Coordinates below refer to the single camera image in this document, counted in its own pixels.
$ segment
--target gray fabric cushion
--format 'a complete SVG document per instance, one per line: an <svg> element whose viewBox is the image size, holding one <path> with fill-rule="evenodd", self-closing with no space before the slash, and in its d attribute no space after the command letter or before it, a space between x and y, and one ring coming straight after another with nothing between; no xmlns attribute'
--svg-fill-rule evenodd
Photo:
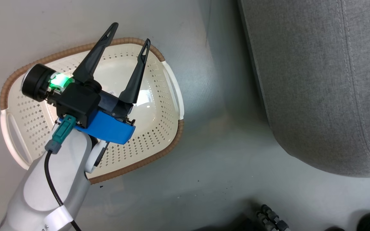
<svg viewBox="0 0 370 231"><path fill-rule="evenodd" d="M292 156L370 177L370 0L242 0L269 124Z"/></svg>

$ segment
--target perforated basket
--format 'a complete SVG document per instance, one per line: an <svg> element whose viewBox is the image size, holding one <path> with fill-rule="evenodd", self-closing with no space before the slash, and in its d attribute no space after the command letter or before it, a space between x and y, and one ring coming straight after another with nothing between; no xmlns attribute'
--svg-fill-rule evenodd
<svg viewBox="0 0 370 231"><path fill-rule="evenodd" d="M94 77L104 91L118 96L125 88L137 63L144 41L114 39L104 51ZM37 60L16 70L5 82L0 96L1 128L9 152L23 168L44 153L45 142L56 120L56 110L45 101L22 95L25 72L43 63L71 76L94 44L72 48ZM98 183L142 167L169 153L179 142L183 129L184 107L175 76L163 55L151 46L138 102L129 118L136 129L125 145L110 143L99 166L87 174Z"/></svg>

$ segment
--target white velcro strap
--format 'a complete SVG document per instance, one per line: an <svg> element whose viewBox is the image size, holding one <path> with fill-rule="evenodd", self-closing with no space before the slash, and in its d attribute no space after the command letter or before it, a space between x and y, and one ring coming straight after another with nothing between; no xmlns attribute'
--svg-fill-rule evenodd
<svg viewBox="0 0 370 231"><path fill-rule="evenodd" d="M65 206L61 206L45 217L44 223L41 228L37 228L37 231L58 231L73 220Z"/></svg>

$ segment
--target stitching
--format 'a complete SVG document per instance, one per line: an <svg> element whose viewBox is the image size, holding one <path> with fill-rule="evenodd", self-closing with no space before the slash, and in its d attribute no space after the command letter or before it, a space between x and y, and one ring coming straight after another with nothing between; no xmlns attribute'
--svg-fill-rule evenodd
<svg viewBox="0 0 370 231"><path fill-rule="evenodd" d="M344 42L343 42L342 26L341 26L341 23L340 23L338 0L336 0L336 10L338 11L338 20L339 20L340 36L341 36L341 40L342 40L343 57L344 57L344 60L345 60L346 76L348 78L349 93L350 93L350 98L351 98L352 109L354 111L355 124L357 125L357 131L358 131L359 140L360 140L360 142L362 144L362 147L364 148L364 151L365 151L366 155L370 159L370 155L367 153L366 148L364 146L364 143L362 143L361 133L359 132L359 126L358 126L358 121L357 121L357 114L355 113L355 106L354 106L354 102L353 102L353 98L352 98L351 81L349 80L348 62L346 61L345 45L344 45Z"/></svg>
<svg viewBox="0 0 370 231"><path fill-rule="evenodd" d="M344 0L343 2L344 2L344 6L345 6L345 19L346 19L346 25L347 25L347 31L348 31L348 37L349 37L349 50L351 51L351 62L352 63L349 64L349 67L352 66L352 69L354 70L355 84L357 86L357 96L358 96L358 101L360 102L361 100L359 98L359 87L358 87L357 75L356 75L356 72L355 72L354 55L352 54L351 34L349 33L348 14L346 13L346 0ZM360 109L360 113L361 113L361 117L362 117L362 124L364 126L365 131L366 131L365 132L366 141L367 141L367 143L369 144L369 147L370 147L369 137L367 136L367 130L366 130L366 126L365 126L365 118L364 118L364 114L362 113L361 109Z"/></svg>

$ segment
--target green led light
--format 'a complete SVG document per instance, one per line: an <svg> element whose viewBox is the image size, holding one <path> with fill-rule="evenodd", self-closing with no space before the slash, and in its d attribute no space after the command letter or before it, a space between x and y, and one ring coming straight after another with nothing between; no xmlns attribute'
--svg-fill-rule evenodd
<svg viewBox="0 0 370 231"><path fill-rule="evenodd" d="M63 91L71 82L70 78L71 77L67 76L64 73L56 74L55 77L49 81L49 87Z"/></svg>

